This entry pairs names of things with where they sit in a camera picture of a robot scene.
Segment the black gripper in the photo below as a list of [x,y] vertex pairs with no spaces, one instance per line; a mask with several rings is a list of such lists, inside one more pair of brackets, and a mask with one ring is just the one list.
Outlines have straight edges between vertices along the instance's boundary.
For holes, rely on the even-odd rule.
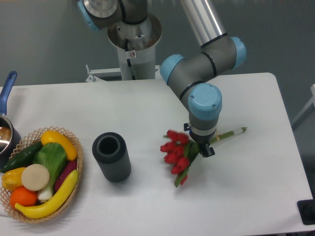
[[198,129],[190,122],[184,123],[184,131],[188,131],[191,138],[198,143],[199,153],[204,157],[215,155],[214,149],[210,146],[210,141],[214,137],[217,126],[212,128]]

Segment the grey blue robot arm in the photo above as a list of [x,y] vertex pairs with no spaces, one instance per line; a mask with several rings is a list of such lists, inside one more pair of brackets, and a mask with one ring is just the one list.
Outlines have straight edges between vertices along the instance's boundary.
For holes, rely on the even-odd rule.
[[[123,80],[153,79],[161,23],[148,12],[145,0],[80,0],[77,3],[92,30],[107,29],[116,47]],[[214,155],[210,145],[222,109],[220,90],[209,84],[218,75],[241,65],[247,57],[244,43],[229,37],[210,0],[183,0],[181,5],[200,46],[191,59],[169,56],[160,74],[189,113],[184,129],[204,157]]]

